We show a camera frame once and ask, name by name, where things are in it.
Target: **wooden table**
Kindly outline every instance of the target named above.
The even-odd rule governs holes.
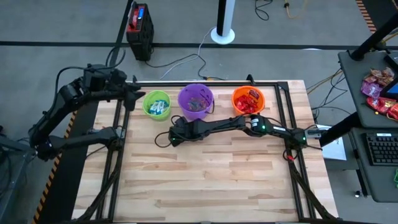
[[[266,97],[266,108],[261,114],[280,120],[275,90],[258,88]],[[289,81],[289,88],[297,125],[306,128],[313,124],[313,118],[304,82]],[[172,115],[182,115],[177,103],[181,89],[156,87],[142,90],[166,91],[172,99]],[[209,114],[205,121],[234,117],[231,105],[234,89],[211,87],[215,113]],[[172,123],[169,119],[158,122],[144,115],[142,100],[130,114],[115,222],[297,221],[289,169],[282,158],[285,149],[282,139],[272,136],[252,138],[242,131],[229,131],[212,134],[203,141],[159,148],[154,144],[155,136],[168,131]],[[115,101],[99,104],[95,128],[112,125],[115,107]],[[290,124],[285,103],[284,107]],[[167,143],[167,135],[159,138],[159,144]],[[308,143],[319,147],[316,140]],[[99,147],[90,146],[88,153]],[[79,217],[100,191],[106,153],[103,149],[87,158],[73,218]],[[337,217],[322,152],[306,148],[303,154],[311,189]],[[308,217],[302,191],[301,197]]]

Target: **black metal frame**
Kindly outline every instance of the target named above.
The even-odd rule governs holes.
[[[191,84],[193,82],[137,82],[141,87],[162,87],[162,86],[186,86],[188,84]],[[284,91],[285,93],[285,99],[287,102],[287,109],[289,113],[289,118],[291,120],[291,125],[293,128],[297,127],[297,124],[295,122],[295,115],[294,115],[294,109],[292,105],[292,100],[290,97],[290,91],[289,91],[289,86],[287,82],[257,82],[255,83],[254,80],[252,79],[252,76],[249,75],[247,81],[242,81],[242,82],[222,82],[222,81],[215,81],[215,82],[205,82],[207,86],[241,86],[241,85],[256,85],[256,86],[269,86],[273,87],[275,90],[275,96],[277,99],[277,105],[279,109],[279,116],[280,120],[283,126],[286,126],[286,118],[285,118],[285,113],[284,113],[284,107],[283,107],[283,102],[282,102],[282,95],[281,95],[281,90]],[[119,123],[120,119],[120,112],[121,112],[121,101],[119,101],[116,105],[116,111],[114,115],[114,120],[113,120],[113,126],[116,127]],[[129,121],[129,111],[126,111],[124,114],[123,118],[123,125],[122,125],[122,130],[127,130],[128,126],[128,121]],[[96,203],[95,205],[98,207],[97,213],[96,213],[96,218],[95,220],[90,220],[86,221],[84,223],[98,223],[98,222],[113,222],[114,218],[114,210],[115,210],[115,205],[116,205],[116,198],[117,198],[117,192],[118,192],[118,184],[119,184],[119,175],[120,175],[120,168],[121,168],[121,161],[123,160],[123,151],[124,151],[124,143],[125,143],[125,136],[122,135],[121,142],[123,144],[123,148],[118,152],[118,158],[116,160],[116,166],[114,168],[113,173],[111,174],[111,177],[116,173],[116,178],[112,179],[112,182],[109,182],[109,173],[111,169],[111,161],[113,157],[113,153],[111,151],[108,151],[108,155],[106,157],[106,163],[105,163],[105,168],[104,168],[104,176],[103,176],[103,181],[102,181],[102,187],[101,190],[106,190],[109,189],[110,185],[113,184],[113,189],[112,189],[112,194],[110,197],[110,204],[109,204],[109,211],[108,211],[108,217],[103,218],[103,208],[104,208],[104,197]],[[290,149],[287,149],[288,155],[292,155],[292,151]],[[301,151],[298,152],[298,163],[300,166],[300,172],[301,175],[304,179],[305,184],[309,186],[309,181],[308,181],[308,175],[307,171],[305,168],[305,163],[304,163],[304,158],[303,154]],[[294,163],[288,163],[289,165],[289,171],[290,171],[290,176],[292,176],[292,168],[290,166],[294,166]],[[299,192],[299,187],[297,181],[291,177],[292,181],[292,188],[293,188],[293,195],[294,195],[294,200],[296,204],[296,209],[297,209],[297,216],[298,219],[301,220],[304,217],[303,213],[303,208],[302,208],[302,203],[300,199],[300,192]],[[315,209],[307,197],[307,206],[309,210],[309,215],[310,218],[316,218],[315,215]]]

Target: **computer keyboard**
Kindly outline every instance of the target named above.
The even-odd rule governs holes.
[[[398,166],[398,134],[366,133],[368,156],[374,166]]]

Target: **concrete floor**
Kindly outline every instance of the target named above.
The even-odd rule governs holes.
[[[126,0],[5,0],[0,3],[0,40],[114,42]],[[214,0],[167,0],[147,2],[155,25],[156,42],[199,43],[216,24],[217,3]],[[319,44],[358,45],[370,31],[355,0],[309,1],[303,18],[290,20],[285,15],[283,0],[275,0],[264,9],[270,20],[262,21],[254,13],[253,0],[237,0],[233,29],[237,44]],[[301,7],[293,1],[292,13]],[[27,130],[47,110],[53,97],[57,72],[67,66],[104,63],[110,48],[101,47],[11,47],[0,46],[0,124],[10,138],[27,136]],[[137,62],[129,49],[119,69],[129,78],[158,80],[169,68],[150,68]],[[159,65],[195,53],[196,49],[156,49],[152,60]],[[328,77],[339,68],[337,51],[333,50],[245,50],[203,49],[207,65],[202,75],[228,80],[241,80],[252,74],[258,80],[305,80],[307,86]],[[164,80],[197,79],[201,61],[177,67]],[[64,85],[80,71],[63,74]],[[326,96],[329,84],[310,96],[318,106]],[[330,104],[354,111],[349,93]],[[346,117],[344,112],[322,109],[318,122],[335,124]],[[66,120],[53,132],[62,136]],[[10,221],[30,223],[52,167],[52,161],[38,159],[29,164],[27,184],[20,189]],[[371,198],[354,198],[359,189],[354,171],[329,171],[330,182],[340,217],[345,220],[396,223],[398,204],[376,203]]]

